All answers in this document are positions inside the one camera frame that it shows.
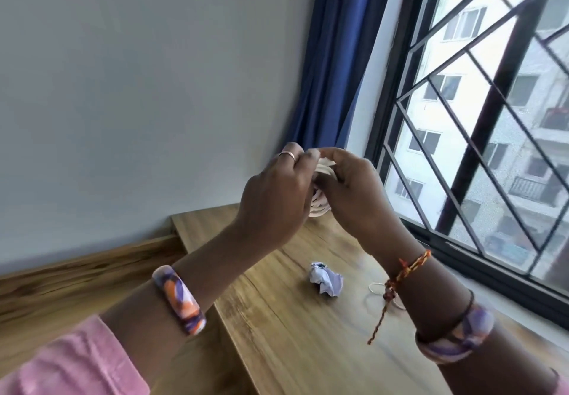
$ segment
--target pink sleeve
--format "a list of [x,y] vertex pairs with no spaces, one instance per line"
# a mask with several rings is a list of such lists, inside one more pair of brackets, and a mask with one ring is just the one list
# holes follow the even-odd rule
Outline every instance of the pink sleeve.
[[562,375],[559,375],[557,389],[554,395],[569,395],[569,382],[567,382],[567,379]]
[[148,395],[121,343],[98,316],[0,380],[5,395]]

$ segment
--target hand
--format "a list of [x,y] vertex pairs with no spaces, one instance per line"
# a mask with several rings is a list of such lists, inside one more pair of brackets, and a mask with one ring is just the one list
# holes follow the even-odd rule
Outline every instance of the hand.
[[402,227],[369,160],[339,148],[321,148],[320,154],[336,163],[338,180],[318,174],[315,183],[347,233],[361,242],[376,238],[378,231],[383,234]]
[[297,143],[288,143],[259,175],[249,179],[232,226],[248,241],[265,251],[287,243],[301,228],[310,212],[314,188],[312,175],[320,152],[306,153]]

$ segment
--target fingernail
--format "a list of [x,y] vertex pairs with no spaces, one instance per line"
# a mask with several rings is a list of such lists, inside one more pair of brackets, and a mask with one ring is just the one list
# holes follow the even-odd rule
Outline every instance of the fingernail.
[[310,154],[311,157],[320,158],[320,151],[318,149],[310,148],[306,153]]

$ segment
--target blue curtain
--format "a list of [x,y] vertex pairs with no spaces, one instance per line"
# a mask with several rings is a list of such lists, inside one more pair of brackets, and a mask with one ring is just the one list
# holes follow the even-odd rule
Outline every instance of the blue curtain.
[[359,84],[386,3],[315,0],[288,142],[303,148],[345,147]]

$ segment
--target wooden table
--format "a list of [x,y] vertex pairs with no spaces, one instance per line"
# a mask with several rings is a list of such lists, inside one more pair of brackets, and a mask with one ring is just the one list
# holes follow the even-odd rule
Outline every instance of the wooden table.
[[[235,205],[174,215],[189,253],[233,218]],[[310,263],[344,276],[338,298],[310,284]],[[409,316],[393,309],[367,340],[383,299],[367,289],[386,274],[331,214],[309,219],[283,248],[240,276],[215,303],[261,394],[450,394],[414,342]]]

